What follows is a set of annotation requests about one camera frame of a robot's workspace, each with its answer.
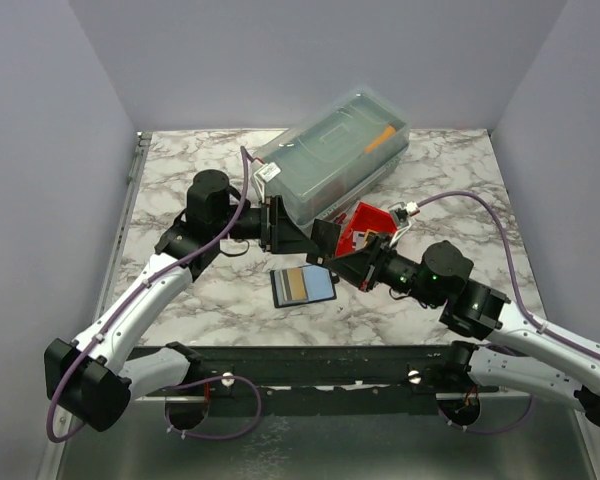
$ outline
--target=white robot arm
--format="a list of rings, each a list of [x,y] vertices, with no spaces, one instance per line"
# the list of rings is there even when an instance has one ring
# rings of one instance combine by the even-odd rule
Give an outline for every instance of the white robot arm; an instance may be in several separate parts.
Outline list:
[[[160,312],[219,253],[216,245],[195,261],[181,262],[217,236],[232,213],[229,196],[233,190],[226,175],[205,171],[196,179],[199,176],[203,178],[194,180],[187,195],[187,221],[176,219],[133,285],[71,343],[56,339],[45,352],[49,398],[98,431],[113,425],[134,398],[192,376],[206,378],[202,360],[177,344],[128,360]],[[555,400],[584,411],[600,426],[600,344],[537,318],[541,328],[532,325],[504,294],[472,281],[473,262],[449,242],[429,247],[419,264],[400,256],[386,234],[374,236],[361,250],[334,257],[328,247],[333,242],[323,238],[329,231],[323,222],[318,228],[314,225],[314,235],[307,238],[288,219],[282,200],[274,197],[258,208],[247,206],[231,234],[258,239],[270,253],[307,253],[308,261],[330,269],[362,291],[384,283],[429,307],[443,307],[440,320],[452,331],[528,355],[512,356],[458,342],[463,354],[450,361],[455,368],[453,378],[460,372],[465,386],[504,386]],[[182,264],[169,268],[176,262]],[[104,334],[103,325],[108,327]],[[585,353],[587,349],[596,355]]]

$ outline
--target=white wall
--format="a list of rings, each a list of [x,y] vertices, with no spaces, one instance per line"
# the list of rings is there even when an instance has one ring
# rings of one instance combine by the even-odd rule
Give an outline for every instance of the white wall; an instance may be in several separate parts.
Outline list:
[[[565,0],[70,0],[138,129],[288,126],[358,84],[493,128]]]
[[[65,0],[0,0],[0,479],[35,478],[42,354],[94,313],[133,125]]]
[[[567,4],[493,143],[547,315],[600,341],[600,0]]]

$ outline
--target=plastic storage box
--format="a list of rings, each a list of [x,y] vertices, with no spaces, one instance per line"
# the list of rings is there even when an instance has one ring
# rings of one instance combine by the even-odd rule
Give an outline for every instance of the plastic storage box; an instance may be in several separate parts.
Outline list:
[[[334,218],[391,173],[408,144],[405,117],[365,88],[254,156],[280,170],[266,183],[266,195],[281,195],[291,219],[310,230],[314,219]]]

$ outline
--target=red plastic part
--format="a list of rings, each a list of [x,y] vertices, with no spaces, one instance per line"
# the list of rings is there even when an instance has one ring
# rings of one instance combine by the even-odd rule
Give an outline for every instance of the red plastic part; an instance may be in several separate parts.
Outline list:
[[[344,232],[342,232],[342,235],[340,235],[338,247],[336,248],[336,257],[355,251],[353,233],[366,233],[367,230],[372,230],[376,233],[395,233],[396,225],[393,223],[393,219],[388,212],[360,202],[358,208],[353,213],[353,217],[351,217],[351,221],[344,229]]]

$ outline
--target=purple cable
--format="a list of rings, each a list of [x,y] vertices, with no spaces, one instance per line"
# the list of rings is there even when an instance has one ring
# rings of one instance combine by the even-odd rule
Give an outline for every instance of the purple cable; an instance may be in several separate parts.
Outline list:
[[[234,440],[236,438],[240,438],[240,437],[246,435],[251,430],[253,430],[256,427],[256,425],[258,425],[258,423],[260,422],[260,414],[262,413],[262,397],[260,396],[258,387],[256,387],[251,380],[244,378],[244,377],[239,377],[237,375],[227,375],[227,376],[223,375],[223,376],[218,376],[218,377],[205,378],[204,380],[198,380],[197,382],[187,383],[185,385],[178,385],[178,386],[171,387],[171,388],[173,388],[175,390],[184,390],[186,388],[199,387],[200,385],[204,385],[206,383],[217,382],[217,381],[221,381],[221,380],[238,380],[239,382],[246,383],[247,385],[249,385],[249,387],[251,387],[251,390],[253,390],[253,393],[256,396],[257,407],[256,407],[256,414],[254,415],[253,420],[251,421],[251,423],[249,423],[249,425],[247,425],[242,430],[240,430],[236,433],[230,433],[228,435],[209,435],[206,433],[188,432],[186,430],[178,430],[177,428],[175,428],[173,426],[173,423],[171,422],[171,417],[169,415],[169,410],[167,410],[165,418],[167,420],[167,423],[169,424],[169,429],[170,429],[167,431],[169,432],[171,430],[174,430],[174,431],[178,432],[179,434],[184,435],[186,437],[199,438],[201,440]]]
[[[224,229],[215,238],[213,238],[209,243],[207,243],[206,245],[203,245],[198,250],[190,253],[186,257],[183,257],[180,260],[173,262],[171,265],[167,265],[162,270],[159,270],[158,272],[154,273],[153,275],[151,275],[151,277],[149,277],[148,284],[146,284],[146,285],[141,284],[135,290],[133,290],[129,294],[129,296],[127,298],[125,298],[125,300],[120,304],[120,306],[113,312],[111,317],[109,317],[109,320],[107,320],[105,322],[105,324],[102,326],[102,328],[98,331],[98,334],[104,335],[105,333],[107,333],[107,331],[109,330],[111,325],[113,325],[113,323],[120,317],[122,312],[124,312],[127,309],[127,307],[138,297],[138,295],[140,295],[140,293],[142,293],[147,288],[151,288],[151,285],[153,284],[153,282],[155,282],[157,279],[162,277],[165,273],[169,272],[170,270],[172,270],[176,267],[179,267],[180,265],[187,264],[194,258],[202,255],[207,250],[212,248],[216,243],[218,243],[221,239],[223,239],[227,236],[229,231],[233,228],[233,226],[238,221],[238,217],[240,216],[240,213],[242,213],[242,209],[244,208],[245,202],[247,200],[247,190],[249,188],[249,160],[248,160],[248,158],[250,157],[250,155],[247,152],[247,149],[244,147],[240,147],[240,154],[242,156],[242,174],[243,174],[242,192],[241,192],[241,196],[240,196],[240,201],[238,202],[238,207],[236,208],[236,211],[234,212],[233,217],[231,217],[231,220],[229,220],[229,223],[227,223],[227,226],[224,227]],[[91,350],[93,350],[97,344],[98,344],[98,341],[95,339],[95,336],[94,336],[94,338],[91,340],[91,342],[89,342],[87,344],[85,349],[80,353],[80,355],[78,355],[78,357],[75,359],[75,361],[69,366],[67,371],[64,373],[64,375],[60,379],[60,382],[58,383],[58,386],[56,387],[55,392],[53,392],[53,396],[51,397],[51,404],[49,405],[49,410],[47,412],[47,422],[46,422],[47,437],[49,437],[49,440],[52,441],[53,443],[61,443],[61,442],[65,442],[65,441],[69,440],[76,433],[78,433],[82,427],[84,427],[84,423],[81,422],[73,430],[69,431],[65,435],[58,437],[58,436],[56,436],[55,432],[53,431],[53,418],[56,413],[56,408],[58,407],[60,395],[62,395],[62,392],[64,391],[65,387],[67,386],[67,383],[71,379],[71,375],[73,375],[73,373],[77,370],[80,363],[85,358],[87,358],[87,356],[89,355]]]
[[[515,267],[513,266],[513,256],[511,255],[511,246],[509,245],[509,240],[507,238],[507,232],[505,231],[504,227],[502,226],[502,223],[500,222],[498,215],[496,214],[495,210],[491,207],[491,205],[489,205],[487,202],[485,202],[482,198],[480,198],[475,193],[464,192],[462,190],[454,190],[451,192],[445,192],[445,193],[439,193],[438,195],[433,195],[432,197],[429,197],[426,200],[419,202],[418,207],[421,208],[421,207],[424,207],[425,205],[435,202],[436,200],[440,200],[440,199],[446,198],[446,197],[453,197],[453,196],[472,198],[473,200],[476,200],[477,202],[479,202],[487,210],[487,212],[489,212],[489,215],[491,215],[491,218],[493,219],[494,223],[496,224],[496,227],[498,228],[500,237],[502,238],[502,243],[504,244],[504,253],[507,257],[507,265],[509,267],[509,275],[511,276],[511,284],[513,286],[513,294],[516,297],[516,303],[518,304],[518,309],[520,310],[520,313],[522,313],[524,318],[526,318],[531,325],[533,325],[537,329],[541,329],[542,324],[534,318],[534,316],[529,312],[529,310],[527,310],[527,307],[525,307],[524,302],[522,301],[522,295],[520,294],[520,287],[518,286],[518,278],[516,277]],[[577,350],[580,353],[584,353],[585,355],[588,355],[591,358],[600,360],[600,353],[598,353],[598,352],[595,352],[583,345],[580,345],[579,343],[569,340],[568,338],[565,338],[562,335],[553,332],[552,330],[545,329],[544,333],[547,336],[557,340],[558,342],[560,342],[570,348],[573,348],[574,350]]]
[[[489,348],[491,350],[494,348],[497,348],[507,355],[511,355],[512,357],[516,356],[516,354],[514,353],[513,350],[505,347],[504,345],[488,343],[487,345],[484,346],[484,348]],[[531,418],[531,414],[533,413],[535,408],[536,408],[536,397],[531,395],[531,397],[529,398],[529,405],[527,405],[527,409],[525,410],[525,412],[522,414],[522,416],[518,420],[513,422],[511,425],[507,425],[506,427],[496,428],[495,430],[481,430],[479,428],[471,428],[471,427],[464,428],[462,425],[458,425],[457,423],[453,423],[451,420],[449,420],[449,417],[447,417],[440,408],[438,408],[438,413],[440,414],[440,416],[442,418],[444,418],[449,423],[449,426],[455,428],[456,430],[462,430],[463,432],[472,433],[474,435],[498,435],[500,433],[510,432],[511,430],[518,428],[519,426],[524,424],[527,420],[529,420],[529,418]]]
[[[440,413],[440,416],[442,416],[442,418],[444,418],[447,422],[451,422],[450,426],[455,428],[456,430],[462,430],[463,432],[472,433],[474,435],[499,435],[501,433],[510,432],[511,430],[518,428],[520,425],[529,420],[529,418],[531,418],[533,410],[535,409],[535,406],[536,397],[532,395],[529,398],[529,405],[527,405],[527,409],[518,420],[516,420],[510,425],[507,425],[506,427],[496,428],[495,430],[480,430],[478,428],[471,427],[464,428],[456,423],[451,422],[451,420],[449,420],[449,417],[447,417],[441,409],[438,409],[438,413]]]
[[[246,155],[247,155],[247,160],[249,160],[249,162],[250,162],[250,163],[253,163],[253,162],[255,162],[255,161],[256,161],[256,159],[255,159],[255,158],[253,158],[249,152],[247,152],[247,149],[246,149],[246,148],[244,149],[244,151],[246,152]]]

